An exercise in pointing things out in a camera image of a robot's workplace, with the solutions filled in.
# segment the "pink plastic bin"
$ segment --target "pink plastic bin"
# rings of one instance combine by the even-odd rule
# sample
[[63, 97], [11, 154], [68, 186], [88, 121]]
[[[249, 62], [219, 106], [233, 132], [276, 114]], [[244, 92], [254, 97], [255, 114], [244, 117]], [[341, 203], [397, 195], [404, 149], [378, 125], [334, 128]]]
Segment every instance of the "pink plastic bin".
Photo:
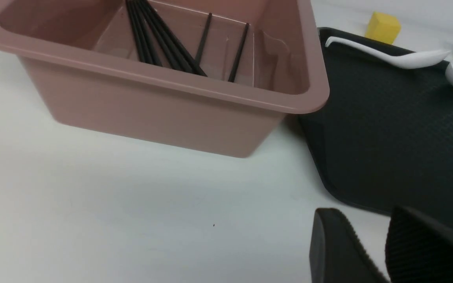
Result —
[[192, 56], [214, 15], [201, 61], [209, 77], [138, 62], [123, 0], [0, 0], [0, 50], [18, 55], [60, 123], [229, 156], [249, 156], [286, 113], [325, 104], [310, 0], [151, 4]]

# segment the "spoon handle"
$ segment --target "spoon handle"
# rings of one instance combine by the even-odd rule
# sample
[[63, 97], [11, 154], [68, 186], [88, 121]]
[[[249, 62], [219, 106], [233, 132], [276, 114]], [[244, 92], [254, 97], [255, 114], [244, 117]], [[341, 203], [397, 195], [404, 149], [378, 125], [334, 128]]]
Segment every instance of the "spoon handle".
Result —
[[371, 47], [365, 46], [363, 44], [360, 44], [360, 43], [357, 43], [357, 42], [354, 42], [352, 40], [348, 40], [348, 39], [345, 39], [345, 38], [340, 38], [340, 37], [336, 37], [336, 36], [330, 36], [326, 40], [325, 47], [330, 46], [330, 44], [333, 43], [333, 42], [342, 43], [343, 45], [347, 45], [347, 46], [350, 46], [350, 47], [355, 48], [357, 50], [361, 50], [362, 52], [370, 54], [373, 57], [376, 57], [376, 58], [381, 59], [383, 61], [386, 61], [388, 63], [392, 63], [392, 56], [391, 55], [388, 55], [388, 54], [385, 54], [383, 52], [380, 52], [379, 50], [374, 50]]

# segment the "chopstick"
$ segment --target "chopstick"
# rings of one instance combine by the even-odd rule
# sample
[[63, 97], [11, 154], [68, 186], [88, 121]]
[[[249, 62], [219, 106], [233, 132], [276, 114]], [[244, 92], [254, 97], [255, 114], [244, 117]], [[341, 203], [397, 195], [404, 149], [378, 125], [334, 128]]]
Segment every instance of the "chopstick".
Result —
[[158, 15], [157, 11], [151, 6], [151, 4], [147, 0], [141, 0], [145, 3], [146, 7], [148, 10], [153, 14], [155, 19], [158, 21], [158, 24], [160, 27], [164, 30], [164, 32], [169, 36], [171, 41], [175, 44], [175, 47], [180, 51], [181, 55], [184, 56], [185, 61], [191, 66], [193, 69], [193, 72], [197, 75], [202, 75], [204, 77], [207, 77], [205, 72], [200, 68], [199, 64], [195, 61], [195, 59], [190, 55], [190, 53], [186, 50], [186, 48], [183, 46], [181, 41], [174, 35], [174, 33], [171, 31], [171, 29], [167, 26], [167, 24], [160, 18]]
[[155, 27], [160, 33], [160, 36], [162, 36], [162, 38], [164, 39], [165, 43], [167, 44], [167, 47], [169, 47], [171, 54], [174, 56], [174, 59], [176, 59], [179, 66], [181, 66], [182, 70], [193, 74], [192, 68], [185, 61], [176, 45], [174, 45], [174, 43], [171, 41], [171, 38], [169, 38], [169, 35], [166, 34], [166, 32], [162, 29], [161, 25], [158, 24], [158, 20], [156, 19], [155, 15], [151, 12], [151, 9], [149, 9], [148, 7], [149, 3], [147, 5], [144, 5], [144, 2], [141, 2], [140, 0], [136, 0], [136, 3], [139, 5], [140, 9], [146, 8], [146, 15], [149, 15], [150, 20], [153, 21], [153, 23], [155, 24]]
[[207, 39], [207, 34], [209, 33], [209, 27], [211, 25], [212, 13], [209, 13], [207, 16], [207, 21], [205, 22], [204, 31], [202, 33], [202, 38], [200, 38], [200, 43], [198, 45], [197, 54], [195, 55], [195, 61], [200, 64], [202, 60], [202, 53], [204, 52], [205, 41]]
[[248, 34], [249, 24], [246, 24], [244, 27], [244, 32], [242, 33], [241, 43], [239, 43], [239, 48], [237, 49], [237, 55], [235, 55], [234, 65], [230, 71], [230, 77], [228, 81], [233, 83], [235, 82], [235, 76], [237, 75], [237, 69], [239, 68], [239, 62], [241, 61], [242, 50], [244, 49], [244, 43], [246, 42], [246, 36]]
[[162, 62], [160, 61], [160, 58], [158, 57], [158, 53], [155, 50], [155, 47], [153, 46], [153, 41], [151, 41], [151, 34], [149, 33], [149, 30], [146, 28], [146, 25], [144, 24], [145, 19], [141, 18], [140, 13], [137, 13], [137, 9], [135, 9], [135, 11], [136, 11], [135, 12], [136, 18], [141, 23], [141, 31], [142, 31], [142, 34], [144, 35], [144, 39], [146, 41], [146, 46], [148, 48], [150, 59], [152, 61], [151, 64], [156, 65], [156, 66], [162, 66]]
[[149, 15], [149, 12], [146, 11], [146, 9], [141, 6], [141, 2], [139, 0], [134, 0], [134, 3], [136, 5], [137, 11], [142, 13], [144, 16], [144, 19], [148, 23], [149, 28], [153, 32], [153, 35], [158, 41], [158, 44], [160, 45], [160, 48], [162, 48], [162, 51], [165, 54], [165, 57], [167, 57], [167, 61], [169, 61], [169, 64], [171, 65], [171, 68], [174, 70], [183, 70], [181, 68], [180, 64], [178, 63], [177, 59], [175, 58], [173, 52], [171, 51], [171, 47], [168, 46], [166, 43], [166, 40], [163, 36], [163, 34], [160, 33], [160, 30], [158, 29], [158, 25], [156, 24], [156, 20]]
[[140, 23], [138, 23], [136, 18], [136, 13], [132, 6], [131, 0], [125, 0], [125, 5], [127, 7], [127, 12], [129, 15], [129, 19], [131, 22], [131, 28], [133, 30], [133, 36], [135, 41], [135, 46], [137, 50], [137, 56], [139, 57], [140, 62], [150, 63], [152, 64], [153, 61], [149, 55], [149, 50], [147, 49], [147, 44], [144, 39], [144, 34], [140, 30]]

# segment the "yellow block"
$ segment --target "yellow block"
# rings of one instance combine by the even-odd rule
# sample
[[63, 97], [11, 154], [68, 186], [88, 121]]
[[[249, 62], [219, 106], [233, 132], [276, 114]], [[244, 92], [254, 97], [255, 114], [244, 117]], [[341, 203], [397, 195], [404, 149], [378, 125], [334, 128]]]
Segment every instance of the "yellow block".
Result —
[[401, 25], [396, 17], [374, 11], [365, 37], [392, 44], [400, 30]]

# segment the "ribbed rubber pad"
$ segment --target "ribbed rubber pad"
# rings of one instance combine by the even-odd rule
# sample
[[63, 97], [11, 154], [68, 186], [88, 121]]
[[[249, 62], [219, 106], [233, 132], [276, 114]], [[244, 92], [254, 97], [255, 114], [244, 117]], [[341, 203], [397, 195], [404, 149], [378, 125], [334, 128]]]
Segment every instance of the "ribbed rubber pad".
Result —
[[453, 283], [453, 231], [409, 208], [394, 208], [385, 263], [393, 283]]
[[316, 210], [309, 257], [313, 283], [388, 283], [338, 209]]

